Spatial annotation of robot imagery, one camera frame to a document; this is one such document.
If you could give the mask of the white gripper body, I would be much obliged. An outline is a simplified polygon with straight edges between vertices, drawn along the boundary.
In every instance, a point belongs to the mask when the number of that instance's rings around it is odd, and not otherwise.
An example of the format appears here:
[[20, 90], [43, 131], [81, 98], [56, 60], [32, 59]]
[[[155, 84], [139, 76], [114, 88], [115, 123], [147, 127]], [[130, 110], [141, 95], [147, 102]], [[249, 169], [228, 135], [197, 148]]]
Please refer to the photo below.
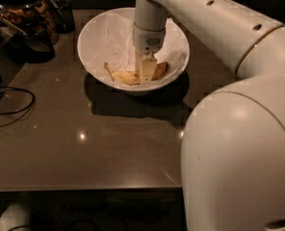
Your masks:
[[166, 29], [150, 31], [134, 25], [132, 32], [133, 45], [136, 50], [143, 54], [157, 53], [164, 44]]

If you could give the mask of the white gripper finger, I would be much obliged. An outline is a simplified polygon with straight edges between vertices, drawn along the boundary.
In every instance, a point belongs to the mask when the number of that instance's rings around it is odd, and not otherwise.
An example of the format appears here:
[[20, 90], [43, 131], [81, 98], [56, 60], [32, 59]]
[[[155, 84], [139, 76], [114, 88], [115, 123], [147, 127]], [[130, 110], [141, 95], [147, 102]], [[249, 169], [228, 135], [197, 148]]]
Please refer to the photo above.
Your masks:
[[141, 71], [141, 61], [143, 58], [143, 53], [135, 49], [135, 69], [136, 71]]

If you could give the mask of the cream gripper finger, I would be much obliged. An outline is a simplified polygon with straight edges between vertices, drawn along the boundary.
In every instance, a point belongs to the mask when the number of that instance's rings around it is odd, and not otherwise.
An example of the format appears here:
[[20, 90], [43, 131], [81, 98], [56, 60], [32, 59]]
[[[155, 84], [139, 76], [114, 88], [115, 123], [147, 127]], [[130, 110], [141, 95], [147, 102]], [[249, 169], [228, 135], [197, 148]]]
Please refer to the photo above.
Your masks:
[[141, 82], [150, 82], [157, 66], [157, 59], [153, 53], [143, 54], [141, 59], [140, 77]]

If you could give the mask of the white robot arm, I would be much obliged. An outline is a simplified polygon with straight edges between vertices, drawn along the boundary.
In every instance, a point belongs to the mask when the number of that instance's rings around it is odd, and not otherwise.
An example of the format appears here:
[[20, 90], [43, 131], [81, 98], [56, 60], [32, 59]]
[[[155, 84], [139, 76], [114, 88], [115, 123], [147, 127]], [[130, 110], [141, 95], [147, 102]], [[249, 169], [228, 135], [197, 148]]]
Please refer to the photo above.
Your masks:
[[152, 0], [238, 77], [190, 114], [188, 231], [285, 231], [285, 25], [232, 0]]

